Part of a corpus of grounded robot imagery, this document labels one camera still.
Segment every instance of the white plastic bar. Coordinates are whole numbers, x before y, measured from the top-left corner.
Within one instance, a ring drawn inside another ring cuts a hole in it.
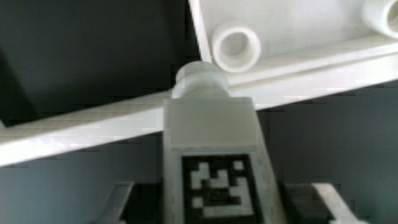
[[[381,35],[294,52],[258,62],[244,73],[230,73],[232,85],[319,69],[398,52],[398,41]]]
[[[201,48],[201,59],[207,62],[214,62],[210,46],[208,46],[208,36],[205,29],[203,11],[201,11],[201,0],[191,0],[191,14],[194,18],[196,36]]]
[[[335,220],[331,221],[331,224],[367,224],[358,220],[335,186],[327,183],[317,183],[313,186],[333,212]]]
[[[0,166],[164,130],[169,92],[0,129]]]
[[[242,80],[232,92],[253,97],[260,110],[397,79],[398,53],[292,72],[256,82]],[[166,98],[169,92],[0,129],[0,166],[162,131]]]

